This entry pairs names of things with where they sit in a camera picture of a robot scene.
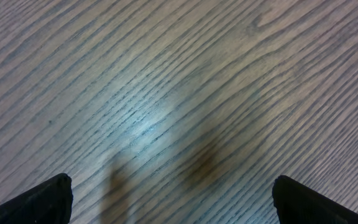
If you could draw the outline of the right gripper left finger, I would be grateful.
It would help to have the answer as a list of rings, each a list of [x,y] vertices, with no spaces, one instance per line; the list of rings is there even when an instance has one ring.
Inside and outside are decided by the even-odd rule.
[[[0,224],[67,224],[72,203],[71,178],[61,173],[0,205]]]

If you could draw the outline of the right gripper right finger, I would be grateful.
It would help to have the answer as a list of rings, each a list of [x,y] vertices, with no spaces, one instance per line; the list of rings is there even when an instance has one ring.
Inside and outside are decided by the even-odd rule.
[[[272,197],[281,224],[358,224],[358,213],[285,175],[275,179]]]

